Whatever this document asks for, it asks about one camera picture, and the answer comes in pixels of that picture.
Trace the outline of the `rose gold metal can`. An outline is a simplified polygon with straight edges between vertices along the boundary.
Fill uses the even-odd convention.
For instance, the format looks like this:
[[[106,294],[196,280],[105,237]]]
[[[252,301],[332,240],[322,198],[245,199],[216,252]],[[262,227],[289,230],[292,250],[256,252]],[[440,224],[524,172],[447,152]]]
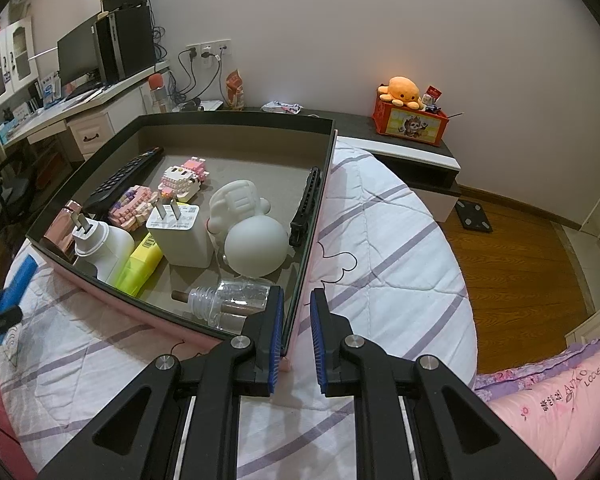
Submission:
[[[81,209],[82,206],[74,200],[65,203],[41,240],[43,247],[69,262],[73,262],[76,258],[72,237],[72,231],[76,225],[72,221],[72,215],[79,214]]]

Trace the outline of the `clear plastic bottle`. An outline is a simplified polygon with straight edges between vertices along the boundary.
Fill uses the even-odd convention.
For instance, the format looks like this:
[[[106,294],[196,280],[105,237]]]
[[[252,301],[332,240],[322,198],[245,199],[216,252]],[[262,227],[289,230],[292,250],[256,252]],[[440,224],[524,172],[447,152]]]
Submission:
[[[215,287],[174,290],[171,298],[186,304],[184,316],[214,330],[238,335],[249,315],[265,309],[270,289],[266,281],[235,278],[220,281]]]

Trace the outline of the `white round plug device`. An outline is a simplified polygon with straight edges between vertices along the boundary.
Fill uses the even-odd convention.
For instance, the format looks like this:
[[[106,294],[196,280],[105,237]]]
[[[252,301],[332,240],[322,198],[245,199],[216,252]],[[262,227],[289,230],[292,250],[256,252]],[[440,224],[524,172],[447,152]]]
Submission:
[[[90,264],[95,269],[95,278],[114,286],[134,250],[132,235],[76,212],[71,214],[71,220],[76,264]]]

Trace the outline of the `yellow highlighter marker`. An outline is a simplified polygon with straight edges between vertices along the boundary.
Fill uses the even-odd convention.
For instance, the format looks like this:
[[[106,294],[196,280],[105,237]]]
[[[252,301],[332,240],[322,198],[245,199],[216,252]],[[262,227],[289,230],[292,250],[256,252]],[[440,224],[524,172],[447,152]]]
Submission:
[[[163,258],[163,252],[154,237],[148,233],[138,244],[114,284],[120,292],[136,297]]]

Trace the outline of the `black remote control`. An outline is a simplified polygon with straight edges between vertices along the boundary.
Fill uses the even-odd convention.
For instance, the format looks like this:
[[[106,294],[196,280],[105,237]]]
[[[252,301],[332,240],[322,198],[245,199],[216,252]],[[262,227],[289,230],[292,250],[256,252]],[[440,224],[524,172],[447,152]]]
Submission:
[[[94,216],[106,214],[128,188],[140,184],[140,181],[145,179],[160,162],[162,155],[163,148],[156,146],[126,162],[98,188],[95,188],[94,192],[91,192],[82,210]]]

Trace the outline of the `white square charger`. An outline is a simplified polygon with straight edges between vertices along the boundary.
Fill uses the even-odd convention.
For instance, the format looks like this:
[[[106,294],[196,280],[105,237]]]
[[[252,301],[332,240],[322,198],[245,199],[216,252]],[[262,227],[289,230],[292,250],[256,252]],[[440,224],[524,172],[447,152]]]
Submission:
[[[210,266],[213,247],[197,205],[158,202],[146,221],[171,266],[205,269]]]

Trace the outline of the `white astronaut figurine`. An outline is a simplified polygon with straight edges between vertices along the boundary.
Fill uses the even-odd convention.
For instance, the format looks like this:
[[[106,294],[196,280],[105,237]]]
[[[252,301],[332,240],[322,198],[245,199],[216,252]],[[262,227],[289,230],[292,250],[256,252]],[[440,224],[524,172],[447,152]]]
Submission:
[[[249,180],[227,183],[212,195],[207,231],[230,270],[263,278],[283,265],[288,234],[270,211],[270,202]]]

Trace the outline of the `pink storage box tray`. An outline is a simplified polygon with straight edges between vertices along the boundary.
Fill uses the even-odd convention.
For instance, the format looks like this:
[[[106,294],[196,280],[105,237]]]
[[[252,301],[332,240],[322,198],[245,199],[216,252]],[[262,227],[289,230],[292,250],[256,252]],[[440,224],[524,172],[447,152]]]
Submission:
[[[278,286],[289,354],[335,144],[324,117],[140,116],[76,170],[28,237],[74,284],[201,348],[246,315],[222,313],[213,289],[238,278]]]

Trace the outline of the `pink block toy figure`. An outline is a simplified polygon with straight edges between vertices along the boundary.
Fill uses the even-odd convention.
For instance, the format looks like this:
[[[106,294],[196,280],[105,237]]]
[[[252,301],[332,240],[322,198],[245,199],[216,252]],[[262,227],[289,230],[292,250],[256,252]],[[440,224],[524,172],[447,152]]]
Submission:
[[[158,190],[162,198],[174,198],[180,203],[188,203],[201,189],[209,177],[206,160],[189,157],[181,165],[164,170]]]

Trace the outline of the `pink keycap block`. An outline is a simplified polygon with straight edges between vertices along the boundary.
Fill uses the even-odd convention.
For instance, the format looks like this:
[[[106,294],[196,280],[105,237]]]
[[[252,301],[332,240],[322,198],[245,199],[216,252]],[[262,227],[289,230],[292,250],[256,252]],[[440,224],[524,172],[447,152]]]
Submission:
[[[109,209],[109,223],[126,232],[137,230],[147,221],[157,197],[158,193],[148,186],[131,186]]]

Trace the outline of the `office chair with clothes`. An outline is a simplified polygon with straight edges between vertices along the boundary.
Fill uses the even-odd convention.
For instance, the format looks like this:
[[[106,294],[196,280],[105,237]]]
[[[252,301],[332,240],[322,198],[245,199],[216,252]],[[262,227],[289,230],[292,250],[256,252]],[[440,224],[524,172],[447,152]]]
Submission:
[[[0,232],[29,217],[38,173],[23,151],[0,163]]]

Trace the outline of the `pink bedding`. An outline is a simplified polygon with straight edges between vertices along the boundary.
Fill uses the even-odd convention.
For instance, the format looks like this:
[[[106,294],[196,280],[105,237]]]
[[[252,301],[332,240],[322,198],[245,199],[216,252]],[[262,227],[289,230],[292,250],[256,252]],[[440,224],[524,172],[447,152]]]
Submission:
[[[600,448],[600,340],[479,375],[474,393],[550,467],[574,479]]]

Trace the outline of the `black floor scale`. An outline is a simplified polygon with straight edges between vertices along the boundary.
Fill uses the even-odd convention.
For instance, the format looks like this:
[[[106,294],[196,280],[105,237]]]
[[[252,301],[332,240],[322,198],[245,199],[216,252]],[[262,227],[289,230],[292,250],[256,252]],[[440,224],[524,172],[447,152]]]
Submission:
[[[454,209],[458,220],[460,220],[460,225],[465,230],[481,233],[492,232],[491,222],[486,216],[483,206],[480,204],[460,198],[456,202]]]

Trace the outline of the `white desk with drawers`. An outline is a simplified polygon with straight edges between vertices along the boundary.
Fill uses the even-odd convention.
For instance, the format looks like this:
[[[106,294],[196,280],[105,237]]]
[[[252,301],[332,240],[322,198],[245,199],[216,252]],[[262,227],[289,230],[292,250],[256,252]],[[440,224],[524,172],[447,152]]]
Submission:
[[[159,62],[112,86],[86,92],[67,102],[62,101],[48,110],[42,108],[22,126],[15,128],[3,150],[20,141],[35,144],[52,136],[69,133],[70,140],[76,146],[69,148],[69,151],[75,152],[82,162],[135,118],[151,112],[148,78],[153,74],[162,75],[169,68],[167,62]]]

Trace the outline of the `black low cabinet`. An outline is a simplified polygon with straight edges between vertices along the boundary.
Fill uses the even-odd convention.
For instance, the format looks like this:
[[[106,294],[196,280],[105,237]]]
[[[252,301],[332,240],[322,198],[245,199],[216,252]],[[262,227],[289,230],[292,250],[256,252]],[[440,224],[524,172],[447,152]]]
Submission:
[[[197,126],[193,135],[210,156],[212,188],[248,180],[271,204],[270,215],[286,231],[302,202],[306,179],[321,173],[317,203],[326,200],[326,182],[343,178],[356,162],[379,160],[410,190],[439,223],[460,197],[455,179],[460,164],[447,148],[382,136],[372,118],[302,110],[296,116],[254,112],[189,113],[176,121]]]

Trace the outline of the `white glass door cabinet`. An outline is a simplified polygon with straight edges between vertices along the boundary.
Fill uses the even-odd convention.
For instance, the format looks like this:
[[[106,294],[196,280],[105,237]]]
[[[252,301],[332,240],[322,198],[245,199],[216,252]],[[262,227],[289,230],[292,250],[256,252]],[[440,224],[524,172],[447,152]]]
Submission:
[[[0,30],[0,106],[38,79],[32,21],[27,16]]]

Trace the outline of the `black computer monitor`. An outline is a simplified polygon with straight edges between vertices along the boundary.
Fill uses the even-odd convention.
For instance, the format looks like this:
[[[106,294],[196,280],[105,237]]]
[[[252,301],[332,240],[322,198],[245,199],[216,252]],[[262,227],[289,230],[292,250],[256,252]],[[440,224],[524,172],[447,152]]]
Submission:
[[[58,40],[60,82],[63,87],[72,87],[67,100],[102,84],[93,32],[96,21],[94,15]]]

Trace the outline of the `bottle with orange cap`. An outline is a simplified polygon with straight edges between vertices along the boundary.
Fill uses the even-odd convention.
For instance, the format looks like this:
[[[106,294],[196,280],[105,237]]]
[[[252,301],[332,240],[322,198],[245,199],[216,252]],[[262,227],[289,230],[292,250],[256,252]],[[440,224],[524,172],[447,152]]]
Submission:
[[[170,113],[172,110],[171,100],[168,90],[166,90],[163,76],[159,73],[154,73],[148,77],[147,82],[151,95],[152,110],[154,113]]]

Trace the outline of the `red toy box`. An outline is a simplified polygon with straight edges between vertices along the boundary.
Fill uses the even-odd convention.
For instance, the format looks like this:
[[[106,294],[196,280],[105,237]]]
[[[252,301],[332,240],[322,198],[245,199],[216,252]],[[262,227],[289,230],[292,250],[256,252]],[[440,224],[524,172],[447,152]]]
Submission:
[[[432,114],[424,110],[398,107],[379,98],[372,115],[375,129],[381,136],[412,140],[439,146],[449,117],[443,112]]]

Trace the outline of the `white nightstand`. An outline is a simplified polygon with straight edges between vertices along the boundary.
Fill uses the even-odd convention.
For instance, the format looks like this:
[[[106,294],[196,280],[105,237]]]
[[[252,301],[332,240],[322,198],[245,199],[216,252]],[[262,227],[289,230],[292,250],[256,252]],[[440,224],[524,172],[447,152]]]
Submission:
[[[222,100],[190,99],[175,107],[177,112],[214,112],[224,106]]]

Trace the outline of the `black computer tower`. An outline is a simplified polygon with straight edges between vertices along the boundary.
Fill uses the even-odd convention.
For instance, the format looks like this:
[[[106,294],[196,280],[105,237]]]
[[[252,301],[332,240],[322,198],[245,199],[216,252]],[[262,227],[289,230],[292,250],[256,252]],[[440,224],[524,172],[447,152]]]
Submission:
[[[156,62],[147,4],[107,13],[94,24],[100,79],[116,84]]]

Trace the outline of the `red snack bag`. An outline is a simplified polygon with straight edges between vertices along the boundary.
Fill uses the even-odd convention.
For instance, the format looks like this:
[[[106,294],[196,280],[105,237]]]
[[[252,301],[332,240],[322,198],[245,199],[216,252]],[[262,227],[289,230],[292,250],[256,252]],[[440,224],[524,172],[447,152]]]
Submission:
[[[245,108],[244,82],[239,70],[233,70],[225,79],[226,99],[231,110]]]

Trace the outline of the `tissue packet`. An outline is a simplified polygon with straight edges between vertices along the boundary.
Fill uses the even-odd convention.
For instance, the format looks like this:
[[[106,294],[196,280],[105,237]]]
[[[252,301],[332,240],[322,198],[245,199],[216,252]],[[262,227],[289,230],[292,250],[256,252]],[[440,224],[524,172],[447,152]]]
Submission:
[[[286,103],[282,101],[268,101],[261,106],[262,112],[279,115],[299,115],[302,106],[298,103]]]

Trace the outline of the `orange octopus plush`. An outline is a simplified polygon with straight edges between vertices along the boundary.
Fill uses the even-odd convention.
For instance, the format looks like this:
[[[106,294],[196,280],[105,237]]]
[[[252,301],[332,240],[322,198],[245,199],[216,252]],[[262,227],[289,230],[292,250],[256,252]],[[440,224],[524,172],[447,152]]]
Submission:
[[[377,88],[378,98],[397,107],[406,107],[410,110],[422,110],[422,98],[419,88],[410,78],[394,76],[388,84]]]

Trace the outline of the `wall power outlet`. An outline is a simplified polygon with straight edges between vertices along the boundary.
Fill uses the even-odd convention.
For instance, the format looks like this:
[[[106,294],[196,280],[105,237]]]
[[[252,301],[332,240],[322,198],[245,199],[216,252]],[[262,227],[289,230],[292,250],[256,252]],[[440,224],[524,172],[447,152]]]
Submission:
[[[195,49],[199,56],[208,54],[217,56],[219,58],[220,56],[227,56],[232,53],[232,40],[220,39],[198,42],[198,44],[186,44],[185,49]]]

